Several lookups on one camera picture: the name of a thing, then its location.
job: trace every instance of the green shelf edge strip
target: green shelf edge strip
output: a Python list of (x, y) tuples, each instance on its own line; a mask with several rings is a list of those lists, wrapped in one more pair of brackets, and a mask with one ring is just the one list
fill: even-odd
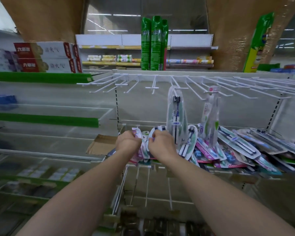
[(0, 72), (0, 82), (76, 84), (92, 81), (91, 74)]
[(0, 121), (98, 128), (98, 118), (0, 113)]

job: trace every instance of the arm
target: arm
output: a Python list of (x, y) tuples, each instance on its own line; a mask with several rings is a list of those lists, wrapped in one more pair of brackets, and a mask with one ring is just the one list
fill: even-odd
[(131, 132), (124, 132), (117, 139), (115, 154), (56, 194), (17, 236), (91, 235), (102, 218), (116, 180), (141, 143)]
[(268, 208), (217, 176), (181, 158), (173, 137), (154, 132), (149, 150), (181, 180), (197, 209), (218, 236), (295, 236), (295, 229)]

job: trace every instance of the brown pillar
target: brown pillar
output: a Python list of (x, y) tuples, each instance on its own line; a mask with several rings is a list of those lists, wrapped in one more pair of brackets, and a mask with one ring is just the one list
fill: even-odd
[(263, 51), (262, 63), (269, 63), (276, 43), (295, 14), (295, 0), (206, 0), (210, 33), (214, 34), (214, 69), (242, 72), (252, 35), (261, 15), (275, 12), (275, 19)]
[(24, 41), (67, 41), (80, 34), (85, 0), (0, 0)]

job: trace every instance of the person's left hand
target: person's left hand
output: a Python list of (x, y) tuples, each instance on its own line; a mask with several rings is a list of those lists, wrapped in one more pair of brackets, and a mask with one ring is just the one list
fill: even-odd
[(131, 158), (142, 144), (141, 138), (136, 138), (132, 131), (126, 131), (119, 135), (116, 141), (116, 151), (123, 152)]

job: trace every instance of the person's right hand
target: person's right hand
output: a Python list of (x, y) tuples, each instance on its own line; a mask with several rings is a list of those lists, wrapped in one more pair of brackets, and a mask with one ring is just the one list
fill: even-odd
[(174, 138), (168, 131), (155, 130), (152, 136), (155, 139), (149, 138), (148, 149), (158, 161), (165, 164), (166, 160), (178, 156)]

